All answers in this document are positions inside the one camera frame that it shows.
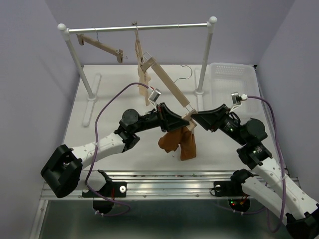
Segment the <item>brown underwear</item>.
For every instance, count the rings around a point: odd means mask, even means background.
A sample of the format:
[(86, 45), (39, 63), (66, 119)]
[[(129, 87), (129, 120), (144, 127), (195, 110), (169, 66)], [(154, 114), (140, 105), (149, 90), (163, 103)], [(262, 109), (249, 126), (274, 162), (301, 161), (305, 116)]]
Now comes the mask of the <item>brown underwear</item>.
[(158, 145), (166, 153), (176, 151), (180, 147), (180, 160), (190, 160), (197, 156), (195, 136), (187, 127), (167, 132), (158, 141)]

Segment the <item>wooden hanger with brown underwear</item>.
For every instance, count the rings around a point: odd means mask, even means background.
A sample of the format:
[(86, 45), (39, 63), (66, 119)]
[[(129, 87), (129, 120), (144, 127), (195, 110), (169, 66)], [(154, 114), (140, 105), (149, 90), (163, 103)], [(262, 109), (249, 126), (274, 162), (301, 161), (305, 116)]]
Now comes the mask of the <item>wooden hanger with brown underwear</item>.
[(165, 84), (165, 86), (177, 99), (181, 106), (187, 109), (188, 113), (184, 116), (184, 119), (189, 121), (187, 129), (191, 132), (194, 132), (194, 129), (197, 126), (197, 124), (191, 119), (190, 116), (192, 113), (196, 113), (197, 111), (190, 105), (190, 101), (188, 100), (188, 98), (179, 89), (179, 87), (175, 84), (175, 82), (171, 79), (171, 77), (167, 74), (163, 67), (156, 61), (156, 59), (151, 56), (145, 58), (141, 63), (142, 71), (146, 72), (149, 68), (152, 68), (155, 74)]

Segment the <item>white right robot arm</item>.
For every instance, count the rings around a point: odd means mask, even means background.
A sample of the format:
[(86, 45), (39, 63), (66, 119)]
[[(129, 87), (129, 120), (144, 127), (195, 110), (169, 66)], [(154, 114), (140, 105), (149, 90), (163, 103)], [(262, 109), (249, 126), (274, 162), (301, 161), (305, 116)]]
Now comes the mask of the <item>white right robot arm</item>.
[(222, 105), (214, 110), (191, 115), (205, 130), (221, 130), (241, 145), (236, 152), (249, 170), (231, 176), (234, 194), (252, 196), (276, 215), (294, 239), (314, 239), (319, 235), (319, 204), (307, 195), (286, 173), (262, 141), (267, 138), (264, 124), (251, 118), (241, 124), (231, 110)]

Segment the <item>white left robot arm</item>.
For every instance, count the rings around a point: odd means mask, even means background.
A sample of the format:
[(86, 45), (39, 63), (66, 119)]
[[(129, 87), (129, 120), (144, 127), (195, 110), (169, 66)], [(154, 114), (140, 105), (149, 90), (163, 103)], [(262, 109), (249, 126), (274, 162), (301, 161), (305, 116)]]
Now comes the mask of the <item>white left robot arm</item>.
[(143, 116), (128, 109), (122, 114), (118, 129), (110, 135), (82, 146), (57, 147), (40, 174), (57, 198), (64, 198), (75, 190), (90, 190), (95, 195), (106, 196), (112, 180), (103, 170), (93, 171), (97, 161), (132, 149), (140, 140), (138, 132), (157, 127), (170, 132), (188, 125), (189, 121), (164, 103)]

